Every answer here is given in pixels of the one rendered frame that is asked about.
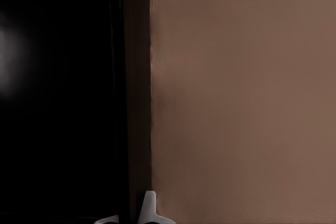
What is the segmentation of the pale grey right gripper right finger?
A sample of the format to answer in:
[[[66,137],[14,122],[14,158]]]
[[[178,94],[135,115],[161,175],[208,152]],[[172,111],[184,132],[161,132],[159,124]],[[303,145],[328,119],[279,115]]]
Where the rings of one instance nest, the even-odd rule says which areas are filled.
[[[174,221],[156,213],[156,193],[148,190],[145,192],[138,224],[174,224]]]

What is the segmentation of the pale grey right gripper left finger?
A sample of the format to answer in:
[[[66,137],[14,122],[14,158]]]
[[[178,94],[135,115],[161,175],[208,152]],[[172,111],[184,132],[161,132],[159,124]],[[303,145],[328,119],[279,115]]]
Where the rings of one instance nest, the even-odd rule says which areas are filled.
[[[119,224],[119,215],[99,219],[95,221],[94,224]]]

